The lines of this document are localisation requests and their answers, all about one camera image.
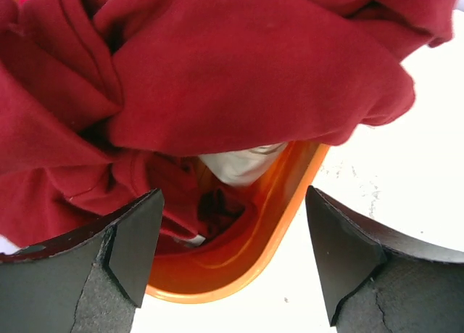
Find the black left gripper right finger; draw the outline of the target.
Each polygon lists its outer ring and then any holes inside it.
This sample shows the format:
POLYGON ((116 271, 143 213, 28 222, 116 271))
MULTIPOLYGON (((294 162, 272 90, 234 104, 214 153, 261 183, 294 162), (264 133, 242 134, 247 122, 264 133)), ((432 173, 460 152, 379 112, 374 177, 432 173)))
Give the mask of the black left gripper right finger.
POLYGON ((463 332, 463 252, 424 242, 310 186, 307 222, 338 332, 463 332))

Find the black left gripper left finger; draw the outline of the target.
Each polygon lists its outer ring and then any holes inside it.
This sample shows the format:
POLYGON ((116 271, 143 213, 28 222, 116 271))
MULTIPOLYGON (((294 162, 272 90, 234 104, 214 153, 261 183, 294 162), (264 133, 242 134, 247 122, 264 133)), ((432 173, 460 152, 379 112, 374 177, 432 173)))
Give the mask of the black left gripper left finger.
POLYGON ((152 269, 164 197, 1 255, 2 332, 130 332, 152 269))

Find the dark red t-shirt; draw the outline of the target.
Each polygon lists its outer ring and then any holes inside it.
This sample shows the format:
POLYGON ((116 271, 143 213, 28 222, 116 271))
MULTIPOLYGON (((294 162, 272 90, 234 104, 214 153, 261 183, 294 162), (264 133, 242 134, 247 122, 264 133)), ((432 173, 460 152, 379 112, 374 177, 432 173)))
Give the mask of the dark red t-shirt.
POLYGON ((413 105, 401 61, 457 0, 1 0, 1 234, 26 247, 165 197, 160 250, 216 236, 191 158, 344 143, 413 105))

